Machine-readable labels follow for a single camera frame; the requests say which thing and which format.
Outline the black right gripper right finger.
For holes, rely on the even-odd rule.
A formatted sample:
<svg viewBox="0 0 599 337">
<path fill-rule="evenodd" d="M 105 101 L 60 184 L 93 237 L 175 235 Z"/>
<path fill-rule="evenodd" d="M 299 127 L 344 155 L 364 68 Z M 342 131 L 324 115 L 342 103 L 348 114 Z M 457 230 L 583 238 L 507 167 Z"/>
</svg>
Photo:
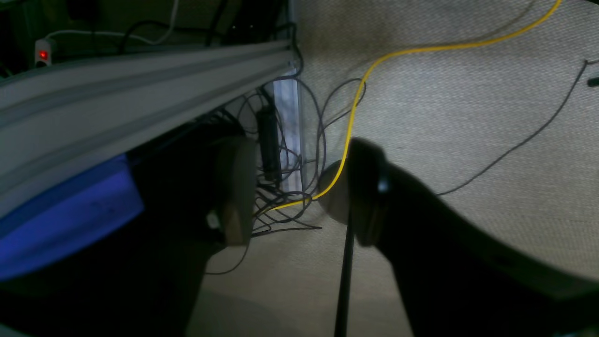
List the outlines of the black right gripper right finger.
<svg viewBox="0 0 599 337">
<path fill-rule="evenodd" d="M 392 266 L 416 337 L 598 335 L 598 282 L 471 224 L 381 147 L 349 145 L 349 220 Z"/>
</svg>

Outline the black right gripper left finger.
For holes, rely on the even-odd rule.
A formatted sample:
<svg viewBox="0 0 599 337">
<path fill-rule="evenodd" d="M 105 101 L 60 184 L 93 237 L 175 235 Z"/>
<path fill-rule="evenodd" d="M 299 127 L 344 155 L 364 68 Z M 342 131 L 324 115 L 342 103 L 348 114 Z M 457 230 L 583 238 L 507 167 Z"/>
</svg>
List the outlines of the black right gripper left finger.
<svg viewBox="0 0 599 337">
<path fill-rule="evenodd" d="M 182 337 L 210 257 L 246 245 L 256 145 L 174 145 L 129 165 L 144 210 L 41 270 L 1 281 L 1 324 L 33 337 Z"/>
</svg>

